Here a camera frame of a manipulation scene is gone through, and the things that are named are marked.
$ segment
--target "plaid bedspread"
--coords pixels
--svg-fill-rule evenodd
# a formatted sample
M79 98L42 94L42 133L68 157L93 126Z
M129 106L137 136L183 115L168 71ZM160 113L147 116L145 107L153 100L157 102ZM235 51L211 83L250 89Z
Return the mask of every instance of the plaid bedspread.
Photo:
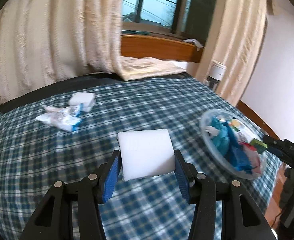
M214 108L243 115L197 80L151 78L82 91L95 93L97 100L91 112L81 114L76 132L34 121L44 112L43 104L66 107L73 93L0 114L0 233L4 239L19 238L37 203L55 181L78 181L106 162L113 150L119 149L118 132L168 129L174 149L180 149L198 171L216 181L233 179L207 152L198 120L204 111ZM279 165L276 157L268 155L261 178L240 180L263 212ZM113 197L99 210L107 239L180 240L188 237L194 207L181 197L171 173L118 181ZM220 239L221 211L217 202L215 239ZM74 227L77 239L76 214Z

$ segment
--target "white container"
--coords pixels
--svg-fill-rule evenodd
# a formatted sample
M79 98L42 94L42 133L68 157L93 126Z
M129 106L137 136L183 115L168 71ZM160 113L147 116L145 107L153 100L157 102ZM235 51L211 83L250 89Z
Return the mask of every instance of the white container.
M221 81L225 72L226 66L216 60L213 60L208 76L214 78L217 81Z
M236 118L240 121L241 125L243 126L244 129L246 129L246 133L249 134L250 137L248 138L249 140L256 138L259 139L259 136L255 133L253 129L250 127L246 126L246 122L242 120L239 116L225 111L225 110L219 110L219 109L213 109L213 110L208 110L204 112L204 114L201 116L201 119L199 120L199 126L201 130L201 135L202 138L208 148L209 153L211 153L212 157L223 167L226 171L229 173L242 178L242 179L257 179L259 178L265 171L266 168L266 151L263 152L262 155L259 155L261 165L260 165L260 170L261 174L259 173L253 173L253 174L247 174L244 171L237 171L225 158L222 156L222 154L217 150L211 139L209 138L208 133L205 131L205 127L210 125L211 120L213 117L217 117L218 119L224 119L224 120L231 120L232 118Z
M94 93L75 93L69 100L70 106L77 106L82 104L81 111L90 112L95 104L95 94Z
M216 60L213 60L209 74L207 76L206 85L215 91L219 85L219 82L223 79L225 72L226 66Z

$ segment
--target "plastic container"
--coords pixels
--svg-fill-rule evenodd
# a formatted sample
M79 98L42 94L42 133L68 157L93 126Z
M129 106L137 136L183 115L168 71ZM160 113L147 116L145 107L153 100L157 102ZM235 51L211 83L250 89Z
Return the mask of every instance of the plastic container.
M224 156L221 155L221 153L217 150L217 148L214 146L214 144L212 143L211 139L209 138L208 133L205 131L205 127L210 125L211 120L213 117L217 117L218 119L224 119L224 120L230 120L232 118L236 118L240 121L240 125L242 129L244 129L246 131L246 133L248 134L249 137L252 138L247 138L248 140L251 140L253 138L259 139L259 136L257 135L257 133L251 129L250 127L246 126L246 122L244 122L243 119L241 119L239 116L225 111L225 110L219 110L219 109L213 109L213 110L208 110L206 111L202 116L201 119L199 120L199 126L200 126L200 130L201 130L201 135L202 138L209 150L209 152L211 153L212 157L229 173L242 178L242 179L257 179L259 178L265 171L266 168L266 151L263 152L263 154L259 155L260 161L261 161L261 165L260 165L260 170L261 170L261 174L259 173L253 173L253 174L247 174L244 171L237 171L225 158Z

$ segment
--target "foam block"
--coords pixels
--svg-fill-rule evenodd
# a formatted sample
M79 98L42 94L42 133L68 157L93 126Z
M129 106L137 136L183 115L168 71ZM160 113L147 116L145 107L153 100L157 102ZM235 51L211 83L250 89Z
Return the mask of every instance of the foam block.
M174 149L167 129L118 133L123 179L140 179L175 170Z
M82 104L82 111L90 112L95 104L95 94L82 92L75 93L69 100L69 105L77 106L79 104Z

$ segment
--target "blue gripper pad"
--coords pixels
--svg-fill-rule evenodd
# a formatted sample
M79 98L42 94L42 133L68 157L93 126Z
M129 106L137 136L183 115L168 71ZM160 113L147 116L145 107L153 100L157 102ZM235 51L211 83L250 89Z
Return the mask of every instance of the blue gripper pad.
M105 180L104 192L102 195L103 203L106 203L112 197L112 194L114 193L114 187L116 185L116 182L118 180L118 175L120 172L120 169L118 170L118 166L119 166L118 161L119 161L119 156L115 158L114 163L112 164L109 170L109 173L107 175L107 178Z
M188 175L186 175L186 172L189 171L188 167L186 167L185 160L183 159L182 154L179 150L175 150L175 175L176 179L178 181L179 189L182 194L183 199L189 203L190 195L189 195L189 180Z

